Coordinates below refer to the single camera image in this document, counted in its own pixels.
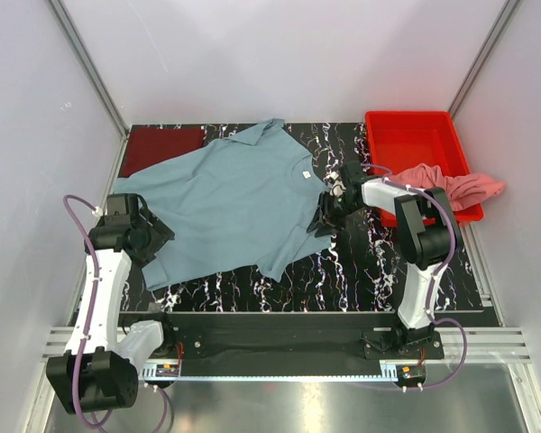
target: white wall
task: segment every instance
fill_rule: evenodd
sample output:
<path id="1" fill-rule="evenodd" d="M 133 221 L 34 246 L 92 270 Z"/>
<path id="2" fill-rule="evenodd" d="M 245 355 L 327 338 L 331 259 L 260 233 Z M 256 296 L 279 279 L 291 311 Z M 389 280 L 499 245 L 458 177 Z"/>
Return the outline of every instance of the white wall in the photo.
<path id="1" fill-rule="evenodd" d="M 477 229 L 541 385 L 541 0 L 520 6 L 455 123 L 469 165 L 509 184 Z"/>
<path id="2" fill-rule="evenodd" d="M 101 203 L 119 146 L 46 2 L 0 0 L 0 432 L 22 431 L 84 260 L 62 196 Z"/>
<path id="3" fill-rule="evenodd" d="M 449 107 L 503 0 L 65 0 L 127 123 Z"/>

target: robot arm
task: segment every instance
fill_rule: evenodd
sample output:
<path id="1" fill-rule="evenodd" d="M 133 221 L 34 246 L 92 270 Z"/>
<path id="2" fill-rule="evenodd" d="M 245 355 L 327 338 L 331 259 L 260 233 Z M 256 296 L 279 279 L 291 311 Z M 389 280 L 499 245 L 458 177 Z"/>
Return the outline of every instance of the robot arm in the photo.
<path id="1" fill-rule="evenodd" d="M 345 218 L 364 207 L 377 207 L 397 217 L 400 251 L 408 262 L 407 282 L 396 326 L 385 346 L 404 355 L 418 352 L 431 343 L 434 335 L 434 326 L 426 313 L 426 298 L 430 295 L 430 305 L 436 304 L 439 284 L 429 293 L 429 282 L 449 253 L 451 238 L 446 221 L 418 194 L 395 188 L 378 176 L 366 175 L 358 161 L 344 165 L 331 175 L 330 182 L 330 190 L 319 198 L 308 232 L 316 230 L 316 236 L 320 236 L 343 230 Z M 432 188 L 425 192 L 445 210 L 454 229 L 455 248 L 459 248 L 463 239 L 445 191 Z M 434 224 L 425 226 L 425 217 L 433 218 Z M 438 280 L 444 270 L 436 275 Z"/>
<path id="2" fill-rule="evenodd" d="M 175 343 L 174 329 L 165 318 L 135 323 L 118 343 L 120 301 L 131 267 L 151 262 L 162 246 L 174 239 L 174 233 L 135 194 L 111 195 L 106 206 L 106 215 L 88 234 L 99 265 L 96 302 L 90 310 L 95 273 L 93 258 L 88 255 L 77 325 L 64 355 L 50 358 L 46 366 L 46 376 L 67 413 L 75 413 L 72 374 L 87 317 L 91 317 L 90 330 L 78 377 L 83 412 L 133 406 L 144 364 L 152 354 L 166 355 Z"/>

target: purple cable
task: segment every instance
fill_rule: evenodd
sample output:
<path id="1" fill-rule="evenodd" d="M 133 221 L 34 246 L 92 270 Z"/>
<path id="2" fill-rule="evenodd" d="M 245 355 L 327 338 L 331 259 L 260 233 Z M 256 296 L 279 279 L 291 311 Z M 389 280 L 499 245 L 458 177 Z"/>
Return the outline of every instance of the purple cable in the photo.
<path id="1" fill-rule="evenodd" d="M 392 171 L 388 167 L 383 167 L 383 166 L 380 166 L 380 165 L 363 164 L 363 167 L 367 167 L 367 168 L 373 167 L 373 168 L 376 168 L 376 169 L 382 169 L 382 170 L 385 170 L 388 174 L 392 174 Z M 437 211 L 439 212 L 439 214 L 441 215 L 441 217 L 445 221 L 446 226 L 447 226 L 447 230 L 449 231 L 449 239 L 450 239 L 449 253 L 445 257 L 445 259 L 443 260 L 441 265 L 437 266 L 436 269 L 432 273 L 433 278 L 431 278 L 431 282 L 429 282 L 428 291 L 426 292 L 425 312 L 426 312 L 426 315 L 429 317 L 429 320 L 431 320 L 433 325 L 435 325 L 436 327 L 438 327 L 440 325 L 443 325 L 444 323 L 451 323 L 452 325 L 455 325 L 457 328 L 459 328 L 459 330 L 461 331 L 461 336 L 463 338 L 463 353 L 461 355 L 461 361 L 459 362 L 459 364 L 455 367 L 454 371 L 449 376 L 447 376 L 445 379 L 443 379 L 440 382 L 433 383 L 433 384 L 428 385 L 428 386 L 425 387 L 425 389 L 433 390 L 433 389 L 439 388 L 439 387 L 449 383 L 461 371 L 461 368 L 463 367 L 463 364 L 464 364 L 465 359 L 467 357 L 467 346 L 468 346 L 468 344 L 467 344 L 467 335 L 465 334 L 465 330 L 463 329 L 461 324 L 457 320 L 455 320 L 454 318 L 441 318 L 439 320 L 436 320 L 435 317 L 433 316 L 433 310 L 435 309 L 435 306 L 431 306 L 431 298 L 433 298 L 433 289 L 435 288 L 435 284 L 438 283 L 438 279 L 436 278 L 436 276 L 438 275 L 438 273 L 440 271 L 442 271 L 446 266 L 448 266 L 449 262 L 451 262 L 451 260 L 454 257 L 454 249 L 455 249 L 455 245 L 456 245 L 456 239 L 455 239 L 455 236 L 454 236 L 454 228 L 453 228 L 453 224 L 451 223 L 451 220 L 449 219 L 449 216 L 447 215 L 445 209 L 440 205 L 440 203 L 438 201 L 436 201 L 434 198 L 432 198 L 430 195 L 428 195 L 425 191 L 420 190 L 420 189 L 409 188 L 409 187 L 406 187 L 405 185 L 401 185 L 399 183 L 391 182 L 389 180 L 389 178 L 387 178 L 387 177 L 383 177 L 382 181 L 383 181 L 383 183 L 385 183 L 385 184 L 387 184 L 387 185 L 389 185 L 389 186 L 391 186 L 393 188 L 402 189 L 402 190 L 407 191 L 407 192 L 414 192 L 414 193 L 418 194 L 419 196 L 425 198 L 429 203 L 431 203 L 437 209 Z M 379 388 L 379 387 L 366 386 L 366 388 L 372 388 L 372 389 L 376 389 L 376 390 L 379 390 L 379 391 L 388 391 L 388 389 L 386 389 L 386 388 Z M 418 388 L 416 388 L 416 389 L 407 388 L 407 391 L 419 391 L 419 389 Z"/>
<path id="2" fill-rule="evenodd" d="M 74 210 L 72 210 L 72 207 L 70 207 L 69 200 L 76 200 L 82 203 L 83 205 L 87 206 L 90 210 L 95 211 L 96 208 L 92 206 L 90 203 L 88 203 L 83 198 L 80 198 L 78 196 L 74 196 L 71 194 L 68 194 L 64 196 L 64 199 L 62 201 L 64 202 L 64 207 L 70 214 L 70 217 L 72 218 L 72 221 L 74 221 L 74 224 L 76 224 L 76 227 L 78 228 L 78 231 L 82 235 L 82 238 L 84 239 L 85 244 L 87 245 L 88 252 L 90 253 L 90 256 L 92 257 L 92 263 L 94 266 L 94 281 L 92 282 L 92 293 L 90 295 L 90 302 L 88 303 L 88 310 L 87 310 L 87 318 L 84 321 L 84 329 L 83 334 L 85 336 L 88 335 L 88 332 L 90 332 L 90 323 L 92 322 L 92 316 L 94 314 L 94 306 L 96 303 L 96 294 L 98 293 L 98 277 L 100 276 L 100 264 L 98 263 L 98 257 L 96 256 L 96 250 L 94 249 L 94 246 L 92 245 L 92 241 L 90 241 L 90 238 L 88 237 L 88 233 L 76 214 L 74 213 Z M 102 425 L 108 420 L 108 417 L 110 416 L 110 413 L 112 412 L 109 410 L 105 417 L 96 424 L 92 424 L 86 417 L 84 416 L 84 412 L 82 411 L 82 408 L 80 407 L 80 394 L 78 391 L 78 383 L 79 383 L 79 377 L 80 377 L 80 365 L 82 364 L 82 356 L 84 354 L 84 349 L 86 348 L 87 340 L 85 338 L 82 338 L 80 340 L 80 344 L 78 345 L 78 352 L 76 353 L 76 359 L 74 361 L 74 369 L 72 371 L 72 405 L 74 406 L 74 411 L 76 412 L 76 416 L 80 421 L 90 429 L 99 428 L 102 427 Z"/>
<path id="3" fill-rule="evenodd" d="M 164 424 L 164 421 L 166 420 L 166 413 L 168 411 L 168 407 L 169 407 L 169 396 L 167 395 L 167 393 L 162 389 L 162 388 L 156 388 L 156 390 L 160 393 L 160 395 L 162 396 L 162 402 L 164 403 L 164 409 L 162 411 L 162 418 L 160 418 L 160 422 L 159 422 L 159 425 L 156 426 L 156 428 L 152 431 L 152 433 L 158 433 L 160 428 L 162 427 L 162 425 Z M 100 433 L 108 433 L 104 427 L 102 427 L 102 424 L 104 424 L 104 420 L 98 422 L 98 419 L 96 419 L 96 414 L 93 412 L 92 413 L 92 419 L 94 420 L 94 422 L 96 424 L 99 424 L 98 426 L 98 431 Z"/>

